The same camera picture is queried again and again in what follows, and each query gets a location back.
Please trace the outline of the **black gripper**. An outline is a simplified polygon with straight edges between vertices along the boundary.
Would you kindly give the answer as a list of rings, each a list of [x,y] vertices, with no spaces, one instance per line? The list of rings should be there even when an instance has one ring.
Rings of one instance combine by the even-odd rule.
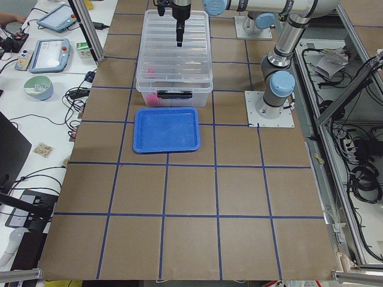
[[[191,5],[179,6],[172,4],[172,16],[177,20],[176,25],[176,41],[177,47],[183,46],[183,35],[184,35],[184,22],[189,19],[191,13]]]

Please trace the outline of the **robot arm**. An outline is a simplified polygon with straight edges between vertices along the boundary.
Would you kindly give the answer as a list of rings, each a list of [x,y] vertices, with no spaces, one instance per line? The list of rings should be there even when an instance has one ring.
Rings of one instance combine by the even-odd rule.
[[[191,13],[191,0],[173,0],[172,2],[172,16],[177,21],[176,23],[176,41],[177,47],[183,45],[183,35],[185,22],[190,18]]]
[[[276,119],[283,110],[286,99],[292,94],[296,80],[287,71],[291,58],[303,32],[312,18],[322,17],[333,11],[339,1],[203,1],[210,16],[226,10],[277,13],[286,15],[287,21],[273,50],[262,61],[266,91],[256,103],[257,113],[267,119]]]

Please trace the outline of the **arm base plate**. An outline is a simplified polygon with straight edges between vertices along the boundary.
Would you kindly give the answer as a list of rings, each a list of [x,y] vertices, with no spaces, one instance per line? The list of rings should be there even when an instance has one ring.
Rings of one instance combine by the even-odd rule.
[[[250,127],[295,128],[290,102],[274,108],[264,102],[263,91],[245,91],[245,104]]]
[[[273,38],[270,27],[274,25],[275,16],[263,13],[251,19],[249,16],[235,16],[236,37],[268,41]]]

